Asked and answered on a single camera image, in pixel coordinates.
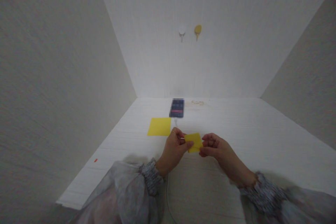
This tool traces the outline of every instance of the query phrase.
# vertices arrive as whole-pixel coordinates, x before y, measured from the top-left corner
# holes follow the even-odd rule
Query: yellow paper square
[[[147,135],[165,135],[170,134],[171,118],[152,118]]]
[[[188,150],[189,153],[199,152],[199,149],[203,147],[202,139],[199,133],[185,135],[184,139],[186,142],[194,142],[194,145]]]

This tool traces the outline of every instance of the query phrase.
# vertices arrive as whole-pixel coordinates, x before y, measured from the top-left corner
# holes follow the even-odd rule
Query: phone
[[[183,118],[184,113],[184,99],[174,98],[171,102],[169,117]]]

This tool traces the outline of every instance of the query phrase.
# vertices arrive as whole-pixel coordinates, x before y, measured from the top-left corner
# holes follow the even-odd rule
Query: white tabletop
[[[152,117],[168,117],[171,102],[136,99],[57,203],[80,209],[116,160],[159,158],[167,137],[147,136],[147,131]],[[187,98],[177,125],[187,134],[223,137],[251,170],[280,186],[336,196],[336,151],[261,99]],[[238,189],[214,159],[197,153],[186,153],[171,172],[169,202],[178,223],[245,223]]]

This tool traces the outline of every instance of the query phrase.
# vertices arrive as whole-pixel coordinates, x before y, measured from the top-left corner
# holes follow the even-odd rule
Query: wrist
[[[169,173],[168,166],[165,164],[165,162],[161,158],[159,158],[159,160],[156,162],[155,167],[161,177],[165,177],[168,175]]]
[[[250,171],[246,166],[239,172],[236,181],[238,187],[253,187],[257,182],[257,176],[254,172]]]

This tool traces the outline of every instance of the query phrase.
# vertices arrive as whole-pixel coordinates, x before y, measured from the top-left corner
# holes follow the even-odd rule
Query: finger
[[[186,142],[182,145],[180,145],[180,149],[182,150],[182,152],[186,152],[187,150],[189,150],[192,146],[194,145],[194,142],[190,141],[190,142]]]
[[[216,148],[216,147],[214,146],[214,141],[213,141],[213,140],[203,141],[202,144],[203,144],[204,147],[213,147],[213,148]]]
[[[183,132],[182,132],[179,128],[174,127],[174,128],[173,128],[173,131],[176,133],[176,135],[177,135],[179,138],[184,138],[184,134],[183,134]]]
[[[203,147],[201,148],[201,152],[203,152],[205,155],[211,156],[211,157],[217,157],[218,155],[218,149],[211,148],[211,147]]]
[[[205,157],[207,157],[208,155],[205,155],[203,152],[199,152],[198,153],[202,158],[205,158]]]
[[[204,140],[204,141],[208,141],[208,140],[222,141],[223,139],[220,138],[219,136],[217,136],[215,133],[208,133],[208,134],[205,134],[202,137],[202,140]]]

